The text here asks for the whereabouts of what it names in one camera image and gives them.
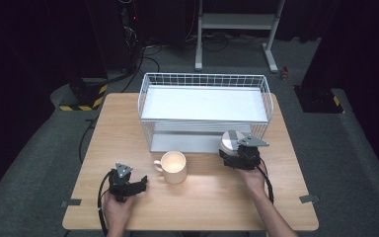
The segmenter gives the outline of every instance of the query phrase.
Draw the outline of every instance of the wooden table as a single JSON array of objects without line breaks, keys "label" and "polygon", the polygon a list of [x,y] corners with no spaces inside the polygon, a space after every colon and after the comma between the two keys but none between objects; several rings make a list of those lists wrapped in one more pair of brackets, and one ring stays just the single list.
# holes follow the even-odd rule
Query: wooden table
[{"label": "wooden table", "polygon": [[[109,94],[88,148],[72,199],[66,229],[101,229],[98,189],[104,175],[120,162],[134,168],[130,182],[148,176],[145,193],[138,195],[128,230],[263,230],[264,225],[243,181],[225,167],[218,154],[186,154],[188,176],[180,184],[165,183],[153,168],[163,153],[150,153],[137,113],[138,94]],[[319,222],[275,95],[274,114],[261,147],[275,195],[275,207],[294,230],[312,231]]]}]

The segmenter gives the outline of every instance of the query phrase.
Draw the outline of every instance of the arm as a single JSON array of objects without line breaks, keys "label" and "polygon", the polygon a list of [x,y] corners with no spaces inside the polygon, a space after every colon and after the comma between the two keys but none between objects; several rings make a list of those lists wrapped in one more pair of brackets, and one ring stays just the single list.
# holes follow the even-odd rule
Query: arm
[{"label": "arm", "polygon": [[276,210],[275,206],[270,202],[265,193],[265,178],[259,170],[237,170],[245,181],[249,193],[257,208],[258,214],[264,222],[265,229],[270,237],[289,237],[297,236],[293,229]]},{"label": "arm", "polygon": [[122,237],[134,200],[132,196],[125,202],[118,202],[114,195],[104,194],[103,213],[109,228],[108,237]]}]

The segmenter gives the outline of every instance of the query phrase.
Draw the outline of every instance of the gray carpet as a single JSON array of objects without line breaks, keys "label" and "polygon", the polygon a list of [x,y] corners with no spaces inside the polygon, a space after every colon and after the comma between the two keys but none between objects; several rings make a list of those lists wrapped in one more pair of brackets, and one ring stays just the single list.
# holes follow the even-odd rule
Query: gray carpet
[{"label": "gray carpet", "polygon": [[[320,227],[300,236],[379,236],[379,162],[360,128],[347,97],[335,89],[345,114],[305,114],[293,85],[301,84],[318,46],[318,41],[277,40],[272,52],[279,67],[289,68],[289,78],[279,80],[269,73],[258,43],[229,44],[218,52],[204,51],[202,73],[265,75],[278,98],[300,167],[310,194],[321,201],[314,204]],[[220,49],[205,43],[207,49]],[[146,49],[157,60],[161,72],[194,73],[193,47]],[[143,61],[143,72],[154,72],[157,65]],[[125,92],[138,92],[137,75]],[[107,93],[120,92],[128,79],[109,85]],[[67,86],[51,97],[57,107]],[[0,182],[0,236],[63,236],[64,200],[70,199],[78,173],[79,143],[99,111],[62,112],[55,109],[21,151]],[[85,155],[92,129],[82,146]],[[252,236],[263,236],[263,232]],[[103,236],[102,231],[71,231],[68,236]]]}]

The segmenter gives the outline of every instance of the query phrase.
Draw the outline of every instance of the wire rack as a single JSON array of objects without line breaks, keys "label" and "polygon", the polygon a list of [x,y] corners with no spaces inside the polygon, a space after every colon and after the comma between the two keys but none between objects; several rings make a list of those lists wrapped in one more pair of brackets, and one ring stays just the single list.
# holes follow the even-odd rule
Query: wire rack
[{"label": "wire rack", "polygon": [[146,73],[138,113],[150,151],[215,153],[230,129],[262,139],[273,103],[263,75]]}]

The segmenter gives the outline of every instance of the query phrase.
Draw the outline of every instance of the mug handle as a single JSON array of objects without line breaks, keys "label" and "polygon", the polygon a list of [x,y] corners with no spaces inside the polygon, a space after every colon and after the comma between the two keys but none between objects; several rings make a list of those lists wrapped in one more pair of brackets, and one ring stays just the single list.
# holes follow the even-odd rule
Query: mug handle
[{"label": "mug handle", "polygon": [[159,172],[163,172],[163,169],[161,168],[162,167],[162,164],[161,164],[161,161],[159,160],[155,160],[153,162],[153,164],[155,165],[155,169]]}]

